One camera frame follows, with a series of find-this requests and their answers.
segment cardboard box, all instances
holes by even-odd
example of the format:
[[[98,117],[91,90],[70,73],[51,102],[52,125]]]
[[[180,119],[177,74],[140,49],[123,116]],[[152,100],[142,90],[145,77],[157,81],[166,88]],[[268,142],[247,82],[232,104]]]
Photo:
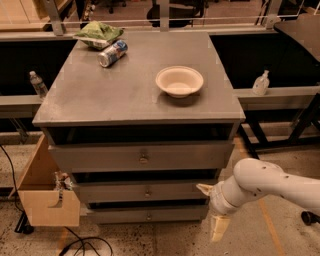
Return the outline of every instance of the cardboard box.
[[[54,173],[59,167],[48,152],[44,135],[17,182],[18,194],[31,226],[79,226],[80,201],[64,190],[62,200],[54,191]]]

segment green plastic bag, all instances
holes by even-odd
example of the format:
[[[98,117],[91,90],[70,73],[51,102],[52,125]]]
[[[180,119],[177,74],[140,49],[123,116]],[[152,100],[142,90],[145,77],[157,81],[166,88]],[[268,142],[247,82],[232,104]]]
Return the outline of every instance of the green plastic bag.
[[[123,29],[92,21],[77,32],[73,38],[81,40],[90,47],[102,50],[111,45],[122,34]]]

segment soda can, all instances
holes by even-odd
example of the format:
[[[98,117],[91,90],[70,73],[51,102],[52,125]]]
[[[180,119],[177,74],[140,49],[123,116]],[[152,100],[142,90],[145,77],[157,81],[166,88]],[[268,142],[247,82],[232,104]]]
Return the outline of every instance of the soda can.
[[[128,45],[123,40],[118,40],[101,53],[98,60],[102,67],[106,68],[120,59],[128,50]]]

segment drawer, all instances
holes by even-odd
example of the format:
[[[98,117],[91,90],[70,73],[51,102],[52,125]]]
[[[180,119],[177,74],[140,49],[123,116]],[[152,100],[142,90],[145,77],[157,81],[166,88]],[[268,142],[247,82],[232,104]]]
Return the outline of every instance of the drawer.
[[[149,185],[81,185],[74,188],[83,203],[207,199],[194,183]]]
[[[149,223],[164,221],[200,221],[206,218],[207,205],[135,208],[125,210],[89,210],[87,217],[94,223]]]
[[[50,146],[64,172],[224,168],[230,141]]]

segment drawer handle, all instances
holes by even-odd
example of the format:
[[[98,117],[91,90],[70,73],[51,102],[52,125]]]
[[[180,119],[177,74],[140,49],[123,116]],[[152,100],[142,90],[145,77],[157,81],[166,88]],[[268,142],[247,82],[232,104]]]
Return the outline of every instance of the drawer handle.
[[[152,216],[151,216],[151,214],[148,214],[147,218],[146,218],[146,221],[151,221],[151,220],[152,220]]]
[[[145,154],[142,154],[139,159],[140,164],[147,164],[148,161],[149,161],[148,157]]]
[[[150,197],[151,196],[151,192],[147,189],[146,193],[144,194],[145,197]]]

